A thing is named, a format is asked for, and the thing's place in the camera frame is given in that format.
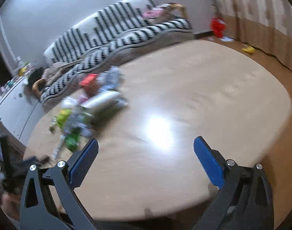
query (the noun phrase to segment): cabinet door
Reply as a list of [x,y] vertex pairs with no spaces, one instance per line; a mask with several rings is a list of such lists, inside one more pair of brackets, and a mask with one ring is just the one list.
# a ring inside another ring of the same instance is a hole
[[37,98],[22,81],[10,91],[0,104],[2,124],[17,139],[19,139],[37,102]]
[[45,112],[43,110],[42,104],[38,101],[29,119],[27,120],[26,125],[24,126],[24,129],[19,138],[19,141],[22,142],[25,146],[27,146],[27,143],[36,124],[44,115]]

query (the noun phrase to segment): beige curtain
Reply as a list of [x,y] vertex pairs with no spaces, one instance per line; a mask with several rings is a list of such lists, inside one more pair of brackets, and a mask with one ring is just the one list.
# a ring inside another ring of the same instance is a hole
[[292,6],[288,0],[216,0],[226,34],[275,55],[292,71]]

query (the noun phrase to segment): bolt head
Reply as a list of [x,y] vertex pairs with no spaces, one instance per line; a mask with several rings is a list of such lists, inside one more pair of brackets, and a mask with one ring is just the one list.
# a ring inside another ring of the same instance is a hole
[[59,161],[59,162],[58,162],[58,167],[59,167],[59,168],[62,168],[62,167],[65,166],[65,164],[66,164],[66,163],[65,163],[64,161]]
[[262,166],[262,164],[260,164],[260,163],[257,163],[257,164],[256,164],[256,167],[257,167],[258,170],[263,169],[263,166]]
[[227,160],[228,166],[234,166],[235,162],[232,159]]
[[31,170],[31,171],[34,171],[34,170],[36,170],[36,165],[34,165],[34,164],[33,164],[33,165],[31,165],[31,166],[30,166],[30,170]]

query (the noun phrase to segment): red toy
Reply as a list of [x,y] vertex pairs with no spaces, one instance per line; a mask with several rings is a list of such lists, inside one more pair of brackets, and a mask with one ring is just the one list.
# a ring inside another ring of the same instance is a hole
[[216,37],[222,38],[226,29],[226,23],[219,18],[213,18],[211,21],[211,29]]
[[99,85],[96,80],[97,76],[98,74],[90,73],[79,83],[89,98],[96,95],[98,92]]

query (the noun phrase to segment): red box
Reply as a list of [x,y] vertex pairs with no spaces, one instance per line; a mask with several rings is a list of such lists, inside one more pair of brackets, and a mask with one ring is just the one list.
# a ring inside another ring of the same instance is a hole
[[79,83],[89,98],[98,93],[99,85],[97,83],[97,76],[99,75],[90,73]]

